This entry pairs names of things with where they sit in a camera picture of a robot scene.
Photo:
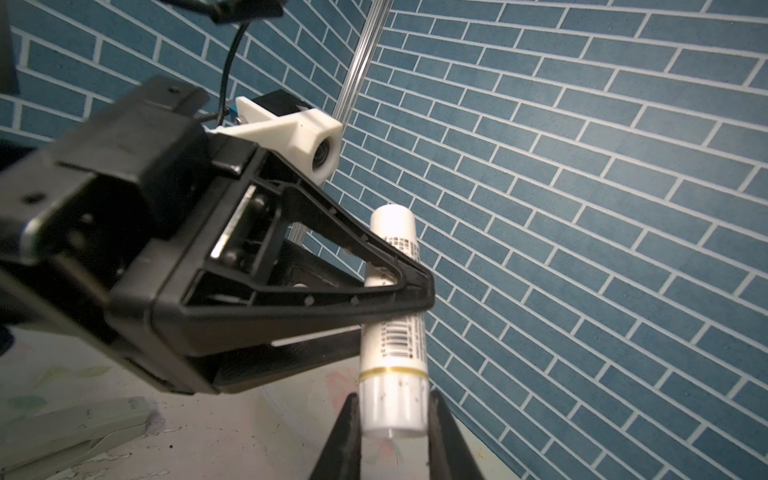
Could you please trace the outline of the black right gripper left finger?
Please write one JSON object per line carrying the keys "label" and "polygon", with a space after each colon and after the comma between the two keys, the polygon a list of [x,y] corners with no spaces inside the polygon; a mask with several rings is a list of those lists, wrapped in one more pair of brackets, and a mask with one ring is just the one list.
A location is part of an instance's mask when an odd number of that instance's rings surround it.
{"label": "black right gripper left finger", "polygon": [[347,396],[309,480],[359,480],[362,434],[356,393]]}

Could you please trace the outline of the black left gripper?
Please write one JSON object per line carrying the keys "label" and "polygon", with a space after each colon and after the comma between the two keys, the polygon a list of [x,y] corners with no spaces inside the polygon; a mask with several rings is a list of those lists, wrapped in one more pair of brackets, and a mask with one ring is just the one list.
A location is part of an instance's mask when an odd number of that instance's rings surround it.
{"label": "black left gripper", "polygon": [[170,392],[239,392],[285,378],[288,349],[209,322],[173,347],[156,298],[258,149],[288,153],[288,95],[235,102],[203,127],[207,93],[156,76],[39,149],[1,147],[1,321],[82,339]]}

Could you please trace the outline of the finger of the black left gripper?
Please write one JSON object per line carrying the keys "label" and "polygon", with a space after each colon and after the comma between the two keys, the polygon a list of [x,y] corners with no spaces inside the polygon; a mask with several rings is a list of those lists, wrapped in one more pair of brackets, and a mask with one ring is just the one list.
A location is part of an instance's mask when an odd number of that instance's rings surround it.
{"label": "finger of the black left gripper", "polygon": [[[233,186],[202,216],[151,314],[176,352],[206,357],[429,310],[431,272],[311,185]],[[293,223],[348,249],[381,284],[365,285],[285,237]]]}
{"label": "finger of the black left gripper", "polygon": [[216,390],[250,390],[328,364],[357,357],[361,330],[283,346],[261,345],[223,355],[213,377]]}

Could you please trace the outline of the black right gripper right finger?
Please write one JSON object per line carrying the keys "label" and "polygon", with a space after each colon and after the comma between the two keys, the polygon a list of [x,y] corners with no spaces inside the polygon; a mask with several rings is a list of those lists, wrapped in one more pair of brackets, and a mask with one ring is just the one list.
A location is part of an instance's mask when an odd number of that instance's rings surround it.
{"label": "black right gripper right finger", "polygon": [[431,480],[481,480],[474,456],[441,392],[432,391],[428,407],[428,455]]}

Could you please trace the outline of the white glue stick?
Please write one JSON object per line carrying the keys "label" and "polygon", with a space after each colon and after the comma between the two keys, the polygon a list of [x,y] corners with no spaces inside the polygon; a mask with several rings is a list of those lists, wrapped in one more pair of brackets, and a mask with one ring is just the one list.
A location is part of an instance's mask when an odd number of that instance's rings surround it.
{"label": "white glue stick", "polygon": [[[385,205],[370,227],[387,243],[419,262],[415,217],[401,205]],[[366,287],[394,280],[366,265]],[[423,314],[362,326],[359,406],[361,432],[370,438],[417,438],[428,432],[428,378]]]}

